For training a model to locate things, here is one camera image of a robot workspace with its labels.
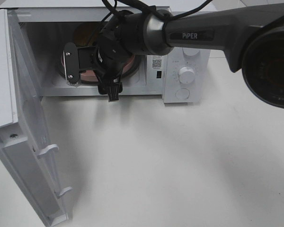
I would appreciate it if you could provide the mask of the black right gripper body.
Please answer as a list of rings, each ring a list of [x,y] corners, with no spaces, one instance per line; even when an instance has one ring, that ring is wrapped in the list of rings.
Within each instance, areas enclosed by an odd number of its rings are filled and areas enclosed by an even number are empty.
[[[104,26],[98,34],[92,55],[92,68],[98,87],[122,87],[122,78],[135,73],[135,55],[116,37],[119,26]]]

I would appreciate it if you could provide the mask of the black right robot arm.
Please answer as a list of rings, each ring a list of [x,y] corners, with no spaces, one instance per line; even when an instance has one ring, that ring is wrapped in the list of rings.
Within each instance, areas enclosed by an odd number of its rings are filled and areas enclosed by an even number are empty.
[[[241,70],[250,91],[284,109],[284,3],[200,14],[199,8],[172,15],[139,0],[125,5],[138,13],[104,5],[112,17],[94,53],[99,91],[119,99],[120,77],[135,55],[167,55],[175,47],[221,50],[232,72]]]

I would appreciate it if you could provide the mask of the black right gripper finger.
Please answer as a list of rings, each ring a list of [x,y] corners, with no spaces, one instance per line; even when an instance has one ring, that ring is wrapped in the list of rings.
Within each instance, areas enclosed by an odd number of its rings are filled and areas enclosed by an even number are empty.
[[[109,102],[119,100],[119,93],[121,92],[121,83],[113,83],[107,87],[107,96]]]
[[[100,95],[107,95],[107,91],[108,91],[109,86],[107,86],[106,84],[99,84],[98,85],[98,92]]]

